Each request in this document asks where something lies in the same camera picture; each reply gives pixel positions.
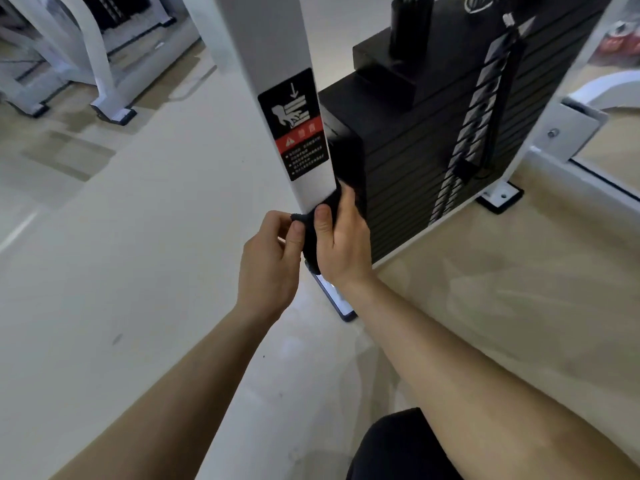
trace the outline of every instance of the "person's right hand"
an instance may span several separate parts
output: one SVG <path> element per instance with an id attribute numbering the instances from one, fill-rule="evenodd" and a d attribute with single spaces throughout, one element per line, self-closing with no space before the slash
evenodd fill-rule
<path id="1" fill-rule="evenodd" d="M 355 204 L 355 192 L 342 184 L 338 218 L 333 227 L 331 208 L 316 208 L 314 225 L 318 239 L 317 258 L 320 272 L 345 294 L 352 285 L 375 279 L 371 266 L 369 227 Z"/>

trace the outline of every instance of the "forearm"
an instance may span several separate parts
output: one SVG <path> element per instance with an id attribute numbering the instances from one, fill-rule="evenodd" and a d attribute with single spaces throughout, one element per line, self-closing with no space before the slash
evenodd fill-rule
<path id="1" fill-rule="evenodd" d="M 466 480 L 636 479 L 610 441 L 370 280 L 344 291 Z"/>
<path id="2" fill-rule="evenodd" d="M 53 480 L 194 478 L 272 322 L 229 313 Z"/>

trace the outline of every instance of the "red stripe on label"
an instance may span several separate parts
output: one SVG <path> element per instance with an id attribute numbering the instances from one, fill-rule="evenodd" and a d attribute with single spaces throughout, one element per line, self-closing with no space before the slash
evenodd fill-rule
<path id="1" fill-rule="evenodd" d="M 295 145 L 308 140 L 316 133 L 320 133 L 323 130 L 322 118 L 316 116 L 312 120 L 305 121 L 299 126 L 293 128 L 289 133 L 282 138 L 276 140 L 276 145 L 280 154 L 292 149 Z"/>

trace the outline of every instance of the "person's left arm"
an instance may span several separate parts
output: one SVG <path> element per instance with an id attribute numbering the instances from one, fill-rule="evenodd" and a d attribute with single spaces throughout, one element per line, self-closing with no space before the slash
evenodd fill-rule
<path id="1" fill-rule="evenodd" d="M 304 235 L 288 214 L 267 213 L 244 246 L 234 309 L 52 480 L 195 478 L 256 348 L 296 294 Z"/>

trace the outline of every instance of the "warning sticker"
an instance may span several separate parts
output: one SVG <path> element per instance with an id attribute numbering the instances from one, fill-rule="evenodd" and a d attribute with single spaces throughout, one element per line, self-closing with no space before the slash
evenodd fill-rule
<path id="1" fill-rule="evenodd" d="M 258 101 L 291 181 L 329 161 L 310 68 L 263 92 Z"/>

